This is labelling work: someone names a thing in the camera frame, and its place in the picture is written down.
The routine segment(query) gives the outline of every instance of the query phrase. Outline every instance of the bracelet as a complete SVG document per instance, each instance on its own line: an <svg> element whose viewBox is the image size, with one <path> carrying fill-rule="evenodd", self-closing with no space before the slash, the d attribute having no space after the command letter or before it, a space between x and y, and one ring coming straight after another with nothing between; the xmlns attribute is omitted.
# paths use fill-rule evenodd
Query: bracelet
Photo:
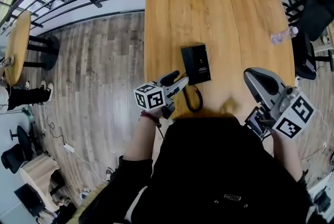
<svg viewBox="0 0 334 224"><path fill-rule="evenodd" d="M140 116L141 116L141 117L146 117L146 118L151 119L152 121L155 122L155 124L156 124L157 127L161 127L161 123L160 123L160 121L159 121L159 118L157 118L157 117L155 117L155 116L149 114L148 112L146 112L146 111L142 111L141 114L140 114Z"/></svg>

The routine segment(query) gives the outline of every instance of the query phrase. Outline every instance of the plastic bottle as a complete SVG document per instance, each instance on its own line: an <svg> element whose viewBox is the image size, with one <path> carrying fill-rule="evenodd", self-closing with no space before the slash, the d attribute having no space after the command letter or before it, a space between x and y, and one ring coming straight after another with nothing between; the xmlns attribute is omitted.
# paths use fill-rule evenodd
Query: plastic bottle
<svg viewBox="0 0 334 224"><path fill-rule="evenodd" d="M288 38L295 38L298 34L298 28L290 26L287 30L271 35L271 42L273 45L278 45Z"/></svg>

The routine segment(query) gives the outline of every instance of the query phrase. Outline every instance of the wood plank flooring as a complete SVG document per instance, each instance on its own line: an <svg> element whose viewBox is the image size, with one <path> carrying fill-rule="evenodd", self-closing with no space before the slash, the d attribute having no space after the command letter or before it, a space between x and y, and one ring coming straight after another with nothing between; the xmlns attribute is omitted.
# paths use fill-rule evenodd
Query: wood plank flooring
<svg viewBox="0 0 334 224"><path fill-rule="evenodd" d="M56 66L49 72L24 68L20 81L30 80L31 88L38 87L43 79L54 83L53 100L46 104L48 122L55 124L53 135L64 135L65 141L104 178L106 167L116 168L140 112L133 89L144 82L144 14L81 22L58 29L52 35L61 43ZM29 52L27 59L37 61L38 53ZM316 80L303 79L301 88L322 111L331 135L334 75L329 64L319 69ZM78 194L83 187L94 189L102 181L76 154L64 150L62 138L50 136L44 107L35 105L33 111L36 133L46 134L42 144L60 165L68 195L80 204ZM327 149L322 152L318 149L324 141ZM303 169L309 169L306 179L312 186L332 168L329 158L334 140L332 136L327 139L327 126L320 114L297 142L300 156L304 158ZM157 136L155 156L160 143L161 138Z"/></svg>

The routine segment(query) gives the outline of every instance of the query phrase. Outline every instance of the black table base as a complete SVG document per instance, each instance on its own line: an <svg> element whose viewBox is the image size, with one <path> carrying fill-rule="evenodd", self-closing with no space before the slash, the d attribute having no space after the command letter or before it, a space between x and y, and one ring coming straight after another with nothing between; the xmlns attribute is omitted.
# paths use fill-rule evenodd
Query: black table base
<svg viewBox="0 0 334 224"><path fill-rule="evenodd" d="M45 44L45 46L37 46L29 43L27 47L28 50L41 52L41 62L40 63L25 62L23 66L40 67L46 71L51 70L55 66L59 55L58 38L55 36L50 36L45 39L45 38L37 38L29 36L29 41L43 43Z"/></svg>

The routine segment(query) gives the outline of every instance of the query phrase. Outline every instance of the black t-shirt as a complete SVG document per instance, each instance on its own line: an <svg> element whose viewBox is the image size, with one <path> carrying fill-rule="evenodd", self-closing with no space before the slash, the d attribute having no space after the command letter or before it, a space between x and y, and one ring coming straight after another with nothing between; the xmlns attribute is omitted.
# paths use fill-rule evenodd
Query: black t-shirt
<svg viewBox="0 0 334 224"><path fill-rule="evenodd" d="M236 119L177 120L167 130L152 176L151 165L152 160L121 158L112 182L80 223L105 221L106 215L110 223L124 222L144 186L133 224L322 223L314 222L318 216L312 215L305 184L296 182Z"/></svg>

